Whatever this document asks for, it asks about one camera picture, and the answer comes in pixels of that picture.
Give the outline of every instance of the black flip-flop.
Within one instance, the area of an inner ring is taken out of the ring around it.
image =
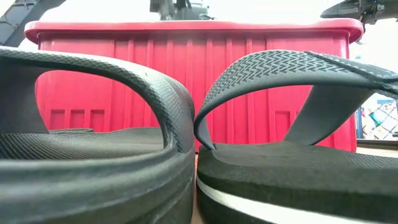
[[[34,86],[49,70],[126,84],[160,128],[47,131]],[[0,71],[0,223],[190,222],[194,110],[180,83],[114,58],[9,47]]]
[[[283,141],[212,143],[205,119],[211,110],[289,85],[314,86]],[[398,223],[398,159],[314,146],[375,92],[397,98],[398,74],[289,50],[233,63],[211,87],[194,124],[203,144],[197,185],[204,217],[210,223]]]

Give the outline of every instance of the white stripe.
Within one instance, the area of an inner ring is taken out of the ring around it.
[[[285,223],[314,223],[314,224],[362,224],[378,223],[365,220],[355,220],[351,218],[338,217],[317,212],[309,212],[295,208],[288,208],[269,203],[258,202],[213,189],[204,184],[197,178],[199,188],[212,200],[233,210],[256,217],[266,222],[285,224]]]

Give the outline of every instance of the textured strap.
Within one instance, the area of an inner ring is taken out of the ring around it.
[[[34,72],[29,73],[27,72],[29,70],[25,69],[22,73],[21,68],[29,68]],[[12,83],[15,79],[22,80],[18,81],[16,87],[20,88],[16,92],[23,95],[19,97],[19,101],[22,101],[18,102],[19,105],[26,103],[23,100],[25,98],[23,87],[26,86],[21,83],[33,86],[32,79],[34,81],[38,74],[44,71],[70,70],[117,80],[136,91],[152,108],[162,129],[165,146],[176,144],[179,151],[187,151],[193,147],[192,99],[185,87],[156,70],[115,58],[43,50],[26,51],[10,47],[0,47],[0,69],[2,72],[6,71],[2,74],[2,86],[6,86],[4,82]],[[18,112],[18,108],[23,108],[23,106],[12,107],[15,112]],[[5,128],[4,124],[0,126],[2,133],[17,130],[15,127]]]
[[[195,120],[195,136],[208,149],[215,149],[205,116],[237,96],[279,86],[315,85],[285,140],[316,144],[343,124],[374,91],[395,96],[397,81],[394,72],[331,55],[257,52],[229,66],[211,87]]]

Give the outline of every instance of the red container rim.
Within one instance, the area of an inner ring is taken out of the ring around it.
[[[312,24],[247,24],[224,21],[158,21],[127,23],[88,23],[88,22],[29,22],[25,26],[25,36],[33,43],[39,43],[40,33],[62,32],[134,32],[134,31],[235,31],[235,32],[308,32],[343,31],[350,43],[363,35],[362,23],[356,19],[324,19]]]

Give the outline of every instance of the chevron pattern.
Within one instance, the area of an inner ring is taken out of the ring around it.
[[[294,75],[298,72],[347,73],[347,69],[303,52],[268,50],[247,55],[231,66],[217,79],[206,95],[206,105],[225,90],[242,82],[254,82],[273,75]]]

